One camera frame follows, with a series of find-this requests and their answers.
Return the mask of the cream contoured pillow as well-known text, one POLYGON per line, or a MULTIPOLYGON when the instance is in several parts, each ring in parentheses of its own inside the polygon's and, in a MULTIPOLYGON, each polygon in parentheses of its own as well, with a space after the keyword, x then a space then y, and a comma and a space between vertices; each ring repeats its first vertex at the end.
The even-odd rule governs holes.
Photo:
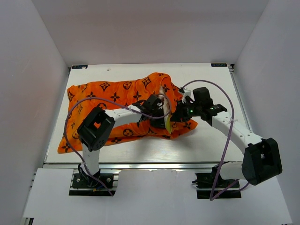
POLYGON ((167 130, 167 132, 169 134, 171 134, 172 133, 172 126, 170 123, 171 103, 170 103, 169 98, 166 96, 165 91, 162 86, 159 89, 158 97, 162 101, 163 115, 166 115, 164 117, 165 129, 167 130))

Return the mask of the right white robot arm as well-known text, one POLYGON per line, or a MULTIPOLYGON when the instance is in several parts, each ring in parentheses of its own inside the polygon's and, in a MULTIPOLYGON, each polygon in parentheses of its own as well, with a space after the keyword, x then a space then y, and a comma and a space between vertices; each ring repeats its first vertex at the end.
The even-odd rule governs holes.
POLYGON ((211 180, 215 186, 222 187, 229 180, 246 180, 256 186, 282 173, 278 143, 273 138, 264 139, 233 120, 224 106, 213 103, 206 87, 193 91, 181 88, 179 92, 182 100, 177 102, 172 122, 200 117, 229 137, 243 154, 241 162, 226 162, 219 165, 220 170, 214 168, 211 180))

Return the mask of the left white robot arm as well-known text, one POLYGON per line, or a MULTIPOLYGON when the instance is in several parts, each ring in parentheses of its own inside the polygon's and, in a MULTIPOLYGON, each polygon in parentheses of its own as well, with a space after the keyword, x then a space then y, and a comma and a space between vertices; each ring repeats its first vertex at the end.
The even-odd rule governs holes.
POLYGON ((169 113, 169 100, 162 94, 152 94, 143 102, 121 106, 118 109, 104 110, 99 106, 94 107, 77 129, 83 150, 81 166, 85 172, 83 182, 88 187, 98 184, 100 149, 105 145, 114 128, 148 119, 161 119, 165 122, 169 113))

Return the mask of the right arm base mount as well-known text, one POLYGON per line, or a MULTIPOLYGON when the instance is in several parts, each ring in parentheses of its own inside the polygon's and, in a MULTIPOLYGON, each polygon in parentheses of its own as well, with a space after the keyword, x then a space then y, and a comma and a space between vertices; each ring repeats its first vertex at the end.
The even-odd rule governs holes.
MULTIPOLYGON (((195 166, 195 178, 191 185, 196 189, 198 199, 210 199, 217 169, 213 169, 215 165, 209 163, 195 166)), ((219 194, 216 199, 240 199, 242 190, 247 187, 248 184, 242 186, 239 181, 235 183, 235 180, 224 180, 219 176, 212 196, 219 194)))

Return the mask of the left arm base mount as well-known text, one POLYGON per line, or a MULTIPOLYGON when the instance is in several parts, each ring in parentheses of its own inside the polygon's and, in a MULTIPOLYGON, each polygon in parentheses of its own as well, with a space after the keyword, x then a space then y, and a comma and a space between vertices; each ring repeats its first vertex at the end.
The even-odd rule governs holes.
POLYGON ((103 170, 99 171, 95 177, 100 182, 78 169, 73 170, 68 194, 70 196, 114 196, 118 186, 119 173, 103 170))

